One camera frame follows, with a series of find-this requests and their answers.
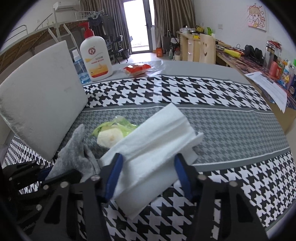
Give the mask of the white styrofoam box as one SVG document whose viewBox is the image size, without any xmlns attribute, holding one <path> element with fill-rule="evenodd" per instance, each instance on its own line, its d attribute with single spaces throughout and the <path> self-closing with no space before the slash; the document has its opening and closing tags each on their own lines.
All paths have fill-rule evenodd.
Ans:
<svg viewBox="0 0 296 241">
<path fill-rule="evenodd" d="M 66 41 L 39 52 L 1 84 L 1 117 L 48 161 L 87 102 Z"/>
</svg>

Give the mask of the pink cartoon wall picture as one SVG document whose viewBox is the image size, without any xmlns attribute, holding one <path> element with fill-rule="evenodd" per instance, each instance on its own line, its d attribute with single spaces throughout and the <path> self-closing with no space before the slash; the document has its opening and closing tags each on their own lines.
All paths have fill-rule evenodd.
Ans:
<svg viewBox="0 0 296 241">
<path fill-rule="evenodd" d="M 266 32 L 266 12 L 263 5 L 253 4 L 247 9 L 248 26 Z"/>
</svg>

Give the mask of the glass balcony door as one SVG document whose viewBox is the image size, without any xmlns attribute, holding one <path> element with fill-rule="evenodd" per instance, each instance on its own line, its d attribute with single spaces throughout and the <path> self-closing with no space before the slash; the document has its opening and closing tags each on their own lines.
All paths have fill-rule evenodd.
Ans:
<svg viewBox="0 0 296 241">
<path fill-rule="evenodd" d="M 153 51 L 154 1 L 123 1 L 132 53 Z"/>
</svg>

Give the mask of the white lotion pump bottle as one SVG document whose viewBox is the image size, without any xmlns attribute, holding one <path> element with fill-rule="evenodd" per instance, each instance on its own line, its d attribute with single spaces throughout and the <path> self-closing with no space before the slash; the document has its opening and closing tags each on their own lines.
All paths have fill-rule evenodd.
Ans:
<svg viewBox="0 0 296 241">
<path fill-rule="evenodd" d="M 105 40 L 94 35 L 88 22 L 79 26 L 84 28 L 84 41 L 80 45 L 80 53 L 90 79 L 97 82 L 110 77 L 113 69 Z"/>
</svg>

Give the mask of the orange container on floor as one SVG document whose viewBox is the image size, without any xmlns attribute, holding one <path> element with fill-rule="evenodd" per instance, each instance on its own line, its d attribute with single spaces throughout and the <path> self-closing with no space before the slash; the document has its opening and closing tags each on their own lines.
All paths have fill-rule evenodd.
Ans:
<svg viewBox="0 0 296 241">
<path fill-rule="evenodd" d="M 158 58 L 163 57 L 163 49 L 162 48 L 156 48 L 156 56 Z"/>
</svg>

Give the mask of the red bottle on desk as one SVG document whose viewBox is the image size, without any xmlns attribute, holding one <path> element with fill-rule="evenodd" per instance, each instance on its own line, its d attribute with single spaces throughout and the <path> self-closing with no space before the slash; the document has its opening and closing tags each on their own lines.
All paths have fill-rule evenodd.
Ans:
<svg viewBox="0 0 296 241">
<path fill-rule="evenodd" d="M 275 77 L 277 69 L 278 69 L 278 64 L 275 61 L 273 61 L 270 66 L 269 75 L 271 77 Z"/>
</svg>

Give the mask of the white tissue stack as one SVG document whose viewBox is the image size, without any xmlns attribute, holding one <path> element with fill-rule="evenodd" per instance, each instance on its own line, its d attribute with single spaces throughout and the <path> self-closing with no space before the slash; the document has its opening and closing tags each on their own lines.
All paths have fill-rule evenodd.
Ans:
<svg viewBox="0 0 296 241">
<path fill-rule="evenodd" d="M 151 201 L 177 181 L 174 157 L 180 153 L 193 164 L 193 150 L 204 134 L 195 132 L 187 118 L 172 103 L 137 127 L 99 160 L 100 167 L 111 163 L 116 153 L 124 163 L 114 192 L 123 213 L 134 219 Z"/>
</svg>

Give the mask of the blue water bottle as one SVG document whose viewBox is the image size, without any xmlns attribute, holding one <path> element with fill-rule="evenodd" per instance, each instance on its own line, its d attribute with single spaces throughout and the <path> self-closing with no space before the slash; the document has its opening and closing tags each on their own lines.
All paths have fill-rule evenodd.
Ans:
<svg viewBox="0 0 296 241">
<path fill-rule="evenodd" d="M 81 58 L 81 56 L 78 53 L 77 49 L 74 49 L 72 51 L 73 59 L 74 59 L 74 67 L 76 69 L 76 72 L 79 76 L 80 82 L 82 84 L 89 83 L 91 81 L 88 72 L 86 70 L 86 67 L 84 65 L 84 62 Z"/>
</svg>

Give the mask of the green floral tissue pack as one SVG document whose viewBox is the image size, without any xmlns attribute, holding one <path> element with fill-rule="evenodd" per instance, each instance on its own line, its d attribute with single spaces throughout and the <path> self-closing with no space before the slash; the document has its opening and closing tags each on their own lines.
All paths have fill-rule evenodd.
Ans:
<svg viewBox="0 0 296 241">
<path fill-rule="evenodd" d="M 117 115 L 113 120 L 98 125 L 91 135 L 96 137 L 99 146 L 110 149 L 136 128 L 137 125 L 125 117 Z"/>
</svg>

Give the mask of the red snack packet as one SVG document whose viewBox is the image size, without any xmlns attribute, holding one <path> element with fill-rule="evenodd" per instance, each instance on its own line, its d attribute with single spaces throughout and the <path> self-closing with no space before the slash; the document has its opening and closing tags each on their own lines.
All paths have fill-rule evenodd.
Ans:
<svg viewBox="0 0 296 241">
<path fill-rule="evenodd" d="M 123 68 L 123 71 L 129 76 L 138 76 L 151 70 L 149 64 L 131 64 Z"/>
</svg>

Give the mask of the grey sock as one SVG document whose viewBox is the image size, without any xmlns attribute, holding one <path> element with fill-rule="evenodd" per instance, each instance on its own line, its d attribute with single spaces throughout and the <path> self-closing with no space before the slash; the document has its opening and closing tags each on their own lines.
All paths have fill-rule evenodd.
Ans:
<svg viewBox="0 0 296 241">
<path fill-rule="evenodd" d="M 85 182 L 100 172 L 99 164 L 92 151 L 84 143 L 85 125 L 79 125 L 65 147 L 60 150 L 58 159 L 46 180 L 53 179 L 68 171 L 76 170 L 81 174 L 80 182 Z"/>
</svg>

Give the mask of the brown curtain right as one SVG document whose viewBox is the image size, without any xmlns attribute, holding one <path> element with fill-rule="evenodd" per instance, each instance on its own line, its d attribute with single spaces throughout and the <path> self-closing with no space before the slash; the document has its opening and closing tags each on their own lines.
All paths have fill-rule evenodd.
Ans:
<svg viewBox="0 0 296 241">
<path fill-rule="evenodd" d="M 194 4 L 191 0 L 155 0 L 154 29 L 156 47 L 163 47 L 163 39 L 168 31 L 177 32 L 182 26 L 196 25 Z"/>
</svg>

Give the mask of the brown curtain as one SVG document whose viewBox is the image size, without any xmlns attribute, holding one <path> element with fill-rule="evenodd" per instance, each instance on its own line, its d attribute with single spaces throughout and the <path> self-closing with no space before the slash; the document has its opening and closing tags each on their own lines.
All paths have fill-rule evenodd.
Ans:
<svg viewBox="0 0 296 241">
<path fill-rule="evenodd" d="M 163 39 L 168 31 L 177 32 L 182 26 L 196 25 L 194 4 L 191 0 L 155 0 L 154 29 L 156 47 L 163 47 Z"/>
<path fill-rule="evenodd" d="M 95 27 L 91 20 L 90 27 L 95 27 L 96 35 L 104 37 L 106 40 L 114 41 L 120 35 L 123 36 L 122 47 L 131 53 L 130 35 L 128 32 L 123 1 L 120 0 L 86 0 L 79 1 L 82 11 L 99 12 L 101 24 Z"/>
</svg>

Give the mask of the black folding chair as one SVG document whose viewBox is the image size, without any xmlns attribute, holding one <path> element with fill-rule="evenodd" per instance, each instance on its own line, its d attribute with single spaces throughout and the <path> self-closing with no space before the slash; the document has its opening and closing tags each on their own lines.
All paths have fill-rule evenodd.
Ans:
<svg viewBox="0 0 296 241">
<path fill-rule="evenodd" d="M 111 50 L 109 51 L 109 54 L 114 59 L 114 64 L 119 63 L 119 57 L 122 57 L 128 62 L 128 58 L 125 54 L 125 50 L 122 48 L 121 44 L 123 42 L 123 35 L 119 35 L 118 37 L 113 40 L 111 44 Z"/>
</svg>

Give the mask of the wooden desk with drawers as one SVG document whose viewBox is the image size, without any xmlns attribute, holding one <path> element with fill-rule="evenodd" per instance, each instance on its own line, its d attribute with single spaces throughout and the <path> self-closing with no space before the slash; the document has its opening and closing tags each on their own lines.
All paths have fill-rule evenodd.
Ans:
<svg viewBox="0 0 296 241">
<path fill-rule="evenodd" d="M 182 61 L 200 61 L 200 39 L 191 34 L 184 34 L 177 31 L 180 40 L 180 53 Z"/>
</svg>

